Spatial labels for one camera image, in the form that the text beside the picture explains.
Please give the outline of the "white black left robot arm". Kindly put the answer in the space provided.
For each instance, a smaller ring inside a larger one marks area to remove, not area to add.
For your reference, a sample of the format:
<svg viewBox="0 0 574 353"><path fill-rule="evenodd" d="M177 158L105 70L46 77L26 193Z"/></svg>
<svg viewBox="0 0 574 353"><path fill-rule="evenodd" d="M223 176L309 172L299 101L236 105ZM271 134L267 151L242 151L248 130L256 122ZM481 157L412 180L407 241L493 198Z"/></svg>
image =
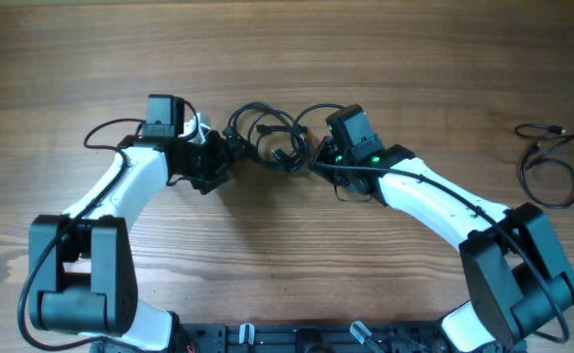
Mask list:
<svg viewBox="0 0 574 353"><path fill-rule="evenodd" d="M28 275L17 321L31 346L52 350L29 326L75 334L96 352L194 352L177 314L138 297L130 230L162 188L187 180L206 194L227 181L239 151L231 128L217 131L192 104L151 94L147 117L110 146L110 169L59 215L40 215L28 231ZM191 119L184 114L193 112Z"/></svg>

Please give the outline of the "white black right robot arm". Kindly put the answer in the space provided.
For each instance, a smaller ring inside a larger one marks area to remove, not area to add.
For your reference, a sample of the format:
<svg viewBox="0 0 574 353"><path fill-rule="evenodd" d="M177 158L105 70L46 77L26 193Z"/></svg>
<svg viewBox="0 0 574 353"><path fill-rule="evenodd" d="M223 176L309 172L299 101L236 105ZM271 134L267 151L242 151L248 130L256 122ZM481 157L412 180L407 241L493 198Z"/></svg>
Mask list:
<svg viewBox="0 0 574 353"><path fill-rule="evenodd" d="M401 145L384 146L358 105L329 115L312 170L370 196L432 230L459 254L469 299L436 324L444 350L512 350L530 336L564 343L574 271L548 215L532 203L511 209L433 172Z"/></svg>

